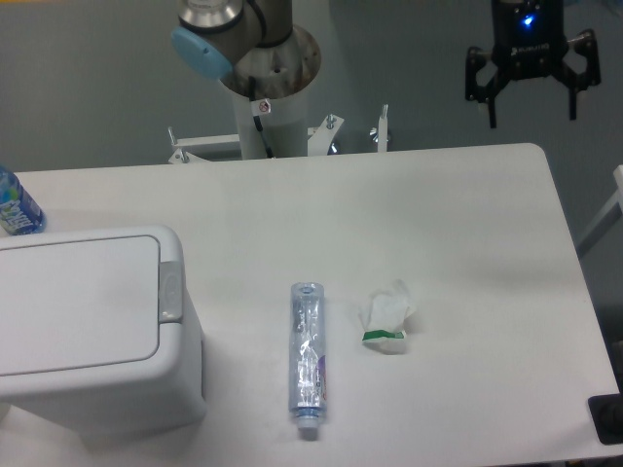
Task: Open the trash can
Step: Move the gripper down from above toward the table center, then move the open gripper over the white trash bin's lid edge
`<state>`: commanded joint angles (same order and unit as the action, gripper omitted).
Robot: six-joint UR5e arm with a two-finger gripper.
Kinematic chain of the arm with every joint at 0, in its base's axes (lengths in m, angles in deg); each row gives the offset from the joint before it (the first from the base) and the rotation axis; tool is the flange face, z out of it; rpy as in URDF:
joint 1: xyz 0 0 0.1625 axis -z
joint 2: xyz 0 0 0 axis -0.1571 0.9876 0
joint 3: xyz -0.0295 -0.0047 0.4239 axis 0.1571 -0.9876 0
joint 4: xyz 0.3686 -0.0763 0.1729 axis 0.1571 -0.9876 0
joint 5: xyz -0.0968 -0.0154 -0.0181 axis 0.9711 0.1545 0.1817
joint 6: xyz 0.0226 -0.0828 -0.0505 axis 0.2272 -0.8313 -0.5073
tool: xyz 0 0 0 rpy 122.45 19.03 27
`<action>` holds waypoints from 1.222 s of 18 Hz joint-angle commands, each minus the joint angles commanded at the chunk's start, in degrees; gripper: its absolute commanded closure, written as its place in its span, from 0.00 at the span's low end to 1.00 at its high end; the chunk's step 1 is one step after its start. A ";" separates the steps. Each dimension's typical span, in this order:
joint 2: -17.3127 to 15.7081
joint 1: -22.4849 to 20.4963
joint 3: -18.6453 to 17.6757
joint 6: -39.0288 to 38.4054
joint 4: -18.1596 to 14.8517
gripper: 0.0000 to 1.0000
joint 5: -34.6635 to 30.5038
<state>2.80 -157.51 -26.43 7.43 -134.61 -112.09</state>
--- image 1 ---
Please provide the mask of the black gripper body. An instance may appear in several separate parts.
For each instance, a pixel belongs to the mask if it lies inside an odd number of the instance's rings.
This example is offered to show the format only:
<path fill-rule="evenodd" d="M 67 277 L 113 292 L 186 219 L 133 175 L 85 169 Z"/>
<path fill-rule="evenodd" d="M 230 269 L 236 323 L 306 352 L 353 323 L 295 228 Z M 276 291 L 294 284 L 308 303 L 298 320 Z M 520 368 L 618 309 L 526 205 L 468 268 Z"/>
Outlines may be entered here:
<path fill-rule="evenodd" d="M 512 80 L 549 74 L 568 52 L 562 1 L 492 1 L 492 62 Z"/>

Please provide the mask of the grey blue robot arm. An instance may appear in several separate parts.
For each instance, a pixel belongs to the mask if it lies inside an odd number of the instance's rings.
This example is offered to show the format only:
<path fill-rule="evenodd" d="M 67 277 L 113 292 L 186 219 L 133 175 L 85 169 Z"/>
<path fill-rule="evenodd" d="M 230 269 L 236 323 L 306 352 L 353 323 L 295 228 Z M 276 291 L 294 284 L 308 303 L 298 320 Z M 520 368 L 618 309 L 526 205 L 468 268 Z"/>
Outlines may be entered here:
<path fill-rule="evenodd" d="M 177 15 L 178 56 L 250 100 L 288 97 L 318 73 L 317 44 L 294 25 L 289 1 L 181 1 Z M 574 119 L 577 95 L 601 81 L 594 31 L 567 38 L 561 1 L 494 1 L 492 19 L 493 48 L 466 53 L 466 99 L 486 104 L 495 127 L 495 98 L 509 82 L 552 76 L 568 89 Z"/>

